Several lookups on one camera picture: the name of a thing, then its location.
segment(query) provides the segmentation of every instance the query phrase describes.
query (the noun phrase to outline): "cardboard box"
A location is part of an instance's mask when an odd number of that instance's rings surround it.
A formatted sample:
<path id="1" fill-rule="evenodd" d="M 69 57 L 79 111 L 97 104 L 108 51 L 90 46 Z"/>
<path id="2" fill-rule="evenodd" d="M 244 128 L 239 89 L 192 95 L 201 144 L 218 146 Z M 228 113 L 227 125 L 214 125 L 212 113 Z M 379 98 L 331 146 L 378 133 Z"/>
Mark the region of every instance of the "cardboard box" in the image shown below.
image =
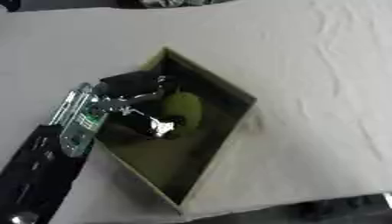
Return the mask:
<path id="1" fill-rule="evenodd" d="M 174 140 L 128 141 L 132 136 L 118 130 L 106 130 L 98 139 L 130 172 L 183 213 L 188 193 L 256 99 L 169 49 L 142 70 L 175 76 L 181 91 L 197 95 L 203 105 L 199 127 Z M 123 135 L 126 141 L 113 140 Z"/>

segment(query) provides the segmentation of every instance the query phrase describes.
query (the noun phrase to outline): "white tablecloth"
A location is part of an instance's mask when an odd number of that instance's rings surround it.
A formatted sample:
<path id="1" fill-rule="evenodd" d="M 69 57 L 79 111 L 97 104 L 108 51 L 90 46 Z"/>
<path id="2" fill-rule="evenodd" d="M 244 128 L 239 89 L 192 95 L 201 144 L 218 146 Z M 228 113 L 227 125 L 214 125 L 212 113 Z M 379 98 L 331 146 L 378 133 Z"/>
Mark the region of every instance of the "white tablecloth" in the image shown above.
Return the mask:
<path id="1" fill-rule="evenodd" d="M 258 99 L 192 190 L 188 218 L 391 191 L 390 21 L 388 0 L 1 13 L 0 165 L 69 88 L 169 46 Z M 173 219 L 119 173 L 95 149 L 52 223 Z"/>

